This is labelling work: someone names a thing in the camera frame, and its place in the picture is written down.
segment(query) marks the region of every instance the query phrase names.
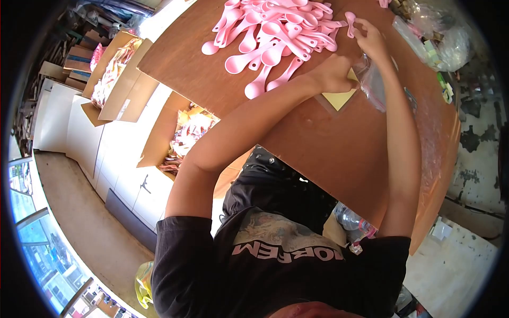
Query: brown tabletop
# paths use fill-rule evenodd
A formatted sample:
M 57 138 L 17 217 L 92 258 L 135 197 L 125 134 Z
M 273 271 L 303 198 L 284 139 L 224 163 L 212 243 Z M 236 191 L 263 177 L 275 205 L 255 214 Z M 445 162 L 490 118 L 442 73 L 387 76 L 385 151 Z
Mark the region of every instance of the brown tabletop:
M 330 2 L 334 20 L 345 20 L 344 12 L 352 11 L 383 33 L 398 65 L 399 79 L 417 101 L 423 182 L 412 234 L 413 254 L 433 224 L 448 187 L 459 142 L 456 109 L 444 102 L 436 73 L 420 62 L 392 27 L 394 14 L 389 9 L 380 8 L 374 0 Z M 203 43 L 215 37 L 211 29 L 222 14 L 223 4 L 224 0 L 199 0 L 166 29 L 139 64 L 141 71 L 219 118 L 247 100 L 244 87 L 261 70 L 246 67 L 232 75 L 224 69 L 229 56 L 240 54 L 238 44 L 243 34 L 214 55 L 202 54 Z M 337 34 L 336 53 L 358 60 L 360 48 L 346 32 L 343 27 Z M 325 49 L 313 52 L 294 76 L 311 70 L 330 54 Z M 267 82 L 278 78 L 292 58 L 293 54 L 283 57 Z M 378 227 L 388 200 L 386 138 L 385 114 L 357 92 L 339 112 L 314 98 L 303 102 L 260 145 Z

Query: black t-shirt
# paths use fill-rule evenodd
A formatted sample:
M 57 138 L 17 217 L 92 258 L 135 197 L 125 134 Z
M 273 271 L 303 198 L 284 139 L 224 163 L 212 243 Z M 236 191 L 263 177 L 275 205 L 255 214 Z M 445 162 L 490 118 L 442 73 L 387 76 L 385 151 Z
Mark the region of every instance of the black t-shirt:
M 282 215 L 248 208 L 212 238 L 212 220 L 157 223 L 152 294 L 161 317 L 264 317 L 321 301 L 365 317 L 391 317 L 410 239 L 364 239 L 348 249 Z

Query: black pants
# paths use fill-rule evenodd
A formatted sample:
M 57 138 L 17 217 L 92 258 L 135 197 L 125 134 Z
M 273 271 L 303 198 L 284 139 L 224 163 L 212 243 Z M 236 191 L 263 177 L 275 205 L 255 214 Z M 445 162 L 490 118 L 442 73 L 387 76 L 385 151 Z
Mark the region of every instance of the black pants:
M 259 145 L 242 168 L 224 198 L 223 211 L 227 217 L 245 208 L 258 207 L 322 234 L 323 224 L 337 203 L 330 194 Z

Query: hand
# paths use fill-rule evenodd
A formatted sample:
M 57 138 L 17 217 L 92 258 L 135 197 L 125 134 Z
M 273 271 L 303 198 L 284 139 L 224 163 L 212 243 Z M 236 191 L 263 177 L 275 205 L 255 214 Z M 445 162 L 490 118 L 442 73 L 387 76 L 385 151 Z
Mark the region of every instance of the hand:
M 380 31 L 367 20 L 356 18 L 355 22 L 362 24 L 362 29 L 367 31 L 367 35 L 362 35 L 361 31 L 353 28 L 353 35 L 357 39 L 357 44 L 378 66 L 380 63 L 390 62 L 390 55 L 385 45 Z
M 319 94 L 346 93 L 359 88 L 359 82 L 347 78 L 351 67 L 352 63 L 347 57 L 333 54 L 304 76 L 317 85 Z

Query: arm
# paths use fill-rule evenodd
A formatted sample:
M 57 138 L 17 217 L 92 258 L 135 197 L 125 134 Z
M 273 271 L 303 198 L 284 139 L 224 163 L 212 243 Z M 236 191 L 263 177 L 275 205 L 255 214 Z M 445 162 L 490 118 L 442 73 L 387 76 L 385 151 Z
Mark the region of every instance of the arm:
M 212 197 L 220 173 L 252 148 L 286 114 L 306 99 L 348 92 L 350 61 L 333 54 L 324 63 L 288 83 L 237 107 L 189 151 L 169 194 L 165 217 L 212 217 Z
M 355 29 L 360 48 L 380 70 L 387 108 L 387 154 L 389 159 L 389 203 L 377 237 L 411 237 L 419 202 L 421 153 L 413 113 L 380 32 L 357 18 L 367 36 Z

